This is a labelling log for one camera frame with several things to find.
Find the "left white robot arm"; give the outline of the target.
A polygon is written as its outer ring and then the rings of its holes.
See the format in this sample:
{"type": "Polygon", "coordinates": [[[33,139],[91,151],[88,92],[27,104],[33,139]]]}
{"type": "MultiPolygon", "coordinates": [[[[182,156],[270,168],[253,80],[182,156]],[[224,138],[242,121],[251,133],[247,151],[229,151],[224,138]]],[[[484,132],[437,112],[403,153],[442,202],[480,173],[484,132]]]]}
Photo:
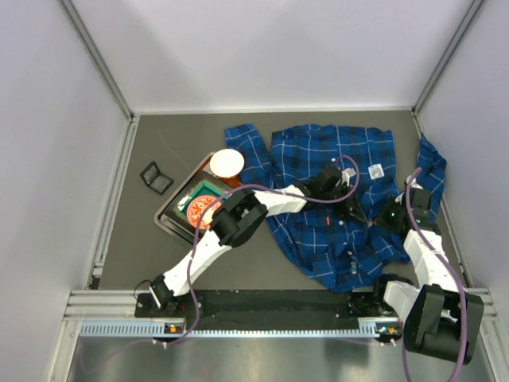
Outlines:
{"type": "Polygon", "coordinates": [[[359,210],[356,188],[359,167],[325,167],[308,181],[283,189],[241,185],[217,197],[198,216],[192,250],[149,286],[159,310],[175,310],[177,298],[190,292],[196,279],[222,254],[244,245],[267,218],[299,213],[316,205],[331,205],[336,215],[350,218],[359,210]]]}

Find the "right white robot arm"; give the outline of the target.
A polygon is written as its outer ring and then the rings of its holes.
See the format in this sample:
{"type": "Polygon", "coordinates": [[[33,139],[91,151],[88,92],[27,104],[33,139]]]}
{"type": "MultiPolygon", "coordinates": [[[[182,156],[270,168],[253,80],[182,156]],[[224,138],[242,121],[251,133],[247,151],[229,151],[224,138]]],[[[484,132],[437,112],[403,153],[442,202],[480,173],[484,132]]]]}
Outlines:
{"type": "Polygon", "coordinates": [[[441,234],[430,219],[430,192],[419,186],[390,200],[379,222],[402,237],[414,266],[418,285],[397,275],[383,275],[377,299],[388,305],[403,323],[405,349],[445,361],[459,356],[468,364],[473,356],[484,315],[482,298],[460,288],[442,248],[441,234]]]}

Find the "blue plaid shirt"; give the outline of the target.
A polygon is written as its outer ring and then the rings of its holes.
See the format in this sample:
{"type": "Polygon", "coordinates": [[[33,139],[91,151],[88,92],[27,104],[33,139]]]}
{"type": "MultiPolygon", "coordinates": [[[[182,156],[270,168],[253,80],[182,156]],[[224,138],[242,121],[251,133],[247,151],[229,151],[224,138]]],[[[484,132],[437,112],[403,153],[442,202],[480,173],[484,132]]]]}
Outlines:
{"type": "Polygon", "coordinates": [[[267,218],[283,255],[309,278],[335,293],[368,287],[391,263],[408,263],[402,236],[378,223],[399,195],[390,131],[376,127],[305,124],[275,131],[265,144],[255,126],[224,132],[228,148],[241,153],[245,184],[278,192],[307,185],[322,170],[353,170],[348,186],[305,192],[300,212],[267,218]]]}

